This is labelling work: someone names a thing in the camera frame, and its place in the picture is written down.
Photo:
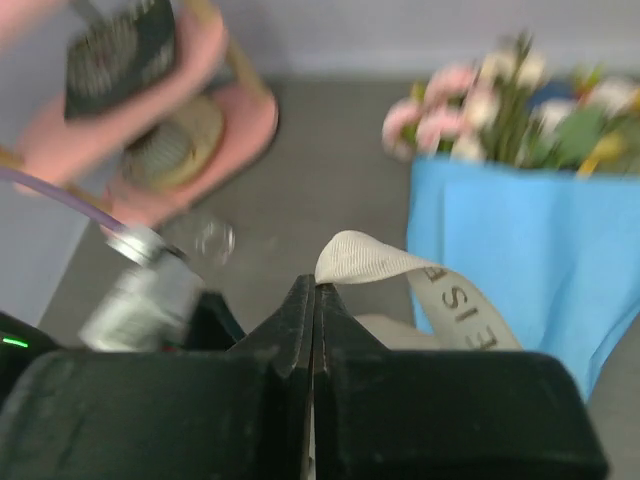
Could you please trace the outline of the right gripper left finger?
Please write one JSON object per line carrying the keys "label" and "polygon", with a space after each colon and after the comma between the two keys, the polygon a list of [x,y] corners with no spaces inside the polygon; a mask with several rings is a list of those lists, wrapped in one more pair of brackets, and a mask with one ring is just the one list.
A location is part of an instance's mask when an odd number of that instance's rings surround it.
{"label": "right gripper left finger", "polygon": [[315,282],[223,352],[35,360],[1,412],[5,479],[304,479]]}

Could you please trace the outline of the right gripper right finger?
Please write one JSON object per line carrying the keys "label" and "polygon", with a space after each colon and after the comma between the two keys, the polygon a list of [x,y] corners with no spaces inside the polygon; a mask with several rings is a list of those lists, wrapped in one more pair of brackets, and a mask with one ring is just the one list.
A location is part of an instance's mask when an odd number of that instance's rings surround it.
{"label": "right gripper right finger", "polygon": [[315,290],[315,468],[321,479],[604,479],[577,387],[529,352],[385,347],[333,286]]}

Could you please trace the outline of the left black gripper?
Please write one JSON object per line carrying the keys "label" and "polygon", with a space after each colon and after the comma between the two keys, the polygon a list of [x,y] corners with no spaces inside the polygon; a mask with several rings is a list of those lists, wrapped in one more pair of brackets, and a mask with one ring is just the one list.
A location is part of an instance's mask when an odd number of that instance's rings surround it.
{"label": "left black gripper", "polygon": [[189,320],[182,348],[188,351],[227,351],[246,336],[223,295],[204,292]]}

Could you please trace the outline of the beige printed ribbon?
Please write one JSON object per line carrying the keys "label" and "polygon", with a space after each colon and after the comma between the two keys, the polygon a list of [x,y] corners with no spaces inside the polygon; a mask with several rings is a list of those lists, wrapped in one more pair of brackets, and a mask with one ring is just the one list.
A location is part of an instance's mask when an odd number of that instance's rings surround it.
{"label": "beige printed ribbon", "polygon": [[429,320],[435,340],[448,350],[520,351],[507,322],[461,274],[384,244],[359,231],[334,235],[321,251],[318,285],[370,284],[404,275]]}

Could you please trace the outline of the blue wrapping paper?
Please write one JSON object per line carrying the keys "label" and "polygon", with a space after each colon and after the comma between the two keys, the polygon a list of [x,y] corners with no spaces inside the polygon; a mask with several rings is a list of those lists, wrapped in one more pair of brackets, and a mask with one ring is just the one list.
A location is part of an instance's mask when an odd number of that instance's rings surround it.
{"label": "blue wrapping paper", "polygon": [[471,280],[521,345],[558,358],[589,397],[639,313],[639,183],[517,172],[441,153],[467,126],[418,106],[408,251]]}

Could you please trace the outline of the flower bouquet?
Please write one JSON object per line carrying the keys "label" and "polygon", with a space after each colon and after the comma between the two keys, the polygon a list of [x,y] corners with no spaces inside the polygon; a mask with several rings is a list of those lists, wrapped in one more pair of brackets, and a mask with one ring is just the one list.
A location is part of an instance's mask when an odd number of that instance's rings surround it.
{"label": "flower bouquet", "polygon": [[399,161],[441,154],[580,177],[636,176],[639,79],[599,65],[555,75],[522,32],[479,62],[414,83],[388,110],[381,141]]}

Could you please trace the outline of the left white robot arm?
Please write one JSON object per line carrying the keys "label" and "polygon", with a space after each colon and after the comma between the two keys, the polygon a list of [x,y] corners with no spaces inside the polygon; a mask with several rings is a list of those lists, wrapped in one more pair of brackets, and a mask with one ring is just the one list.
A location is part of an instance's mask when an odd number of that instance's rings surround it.
{"label": "left white robot arm", "polygon": [[[184,339],[178,343],[163,340],[160,350],[226,351],[245,336],[224,297],[209,291],[200,296]],[[56,350],[64,350],[64,347],[38,328],[2,312],[1,405],[29,365],[39,356]]]}

